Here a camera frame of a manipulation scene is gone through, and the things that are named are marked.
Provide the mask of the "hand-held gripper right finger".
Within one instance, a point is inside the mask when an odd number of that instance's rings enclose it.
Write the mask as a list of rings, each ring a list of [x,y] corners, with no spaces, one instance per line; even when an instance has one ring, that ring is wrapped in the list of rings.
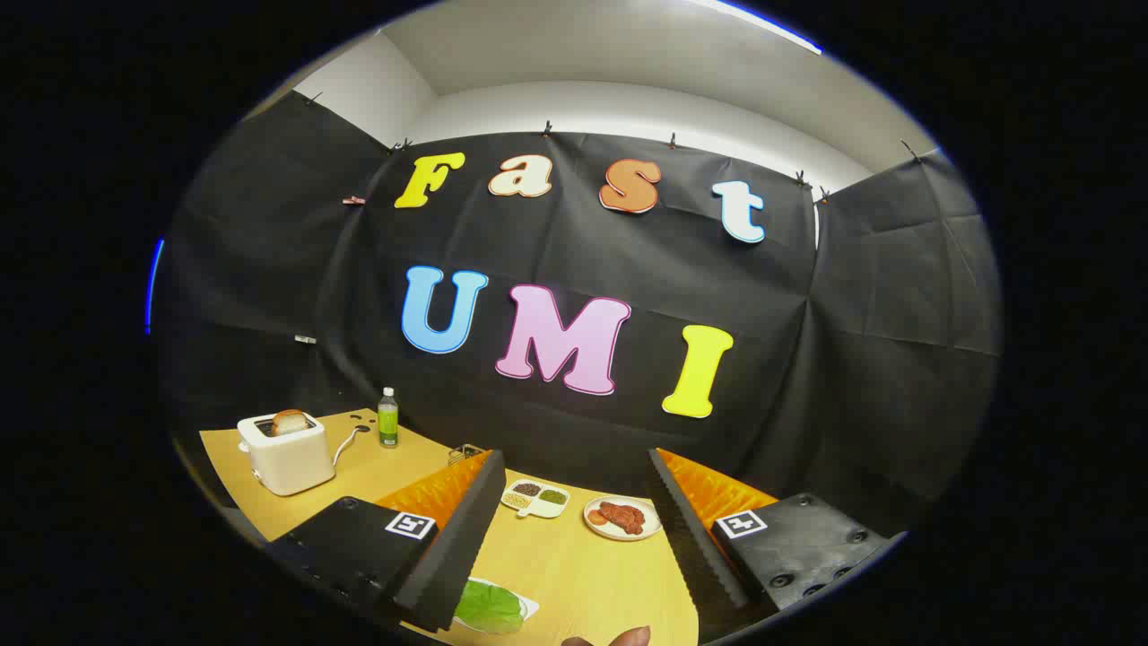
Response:
[[[776,499],[664,449],[647,459],[649,498],[701,643],[734,643],[794,615],[900,544],[820,496]]]

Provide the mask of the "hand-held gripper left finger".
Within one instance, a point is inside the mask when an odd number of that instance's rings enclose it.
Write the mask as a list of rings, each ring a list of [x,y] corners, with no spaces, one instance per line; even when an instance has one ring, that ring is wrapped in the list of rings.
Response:
[[[503,453],[484,450],[377,503],[342,496],[269,555],[360,617],[447,630],[505,485]]]

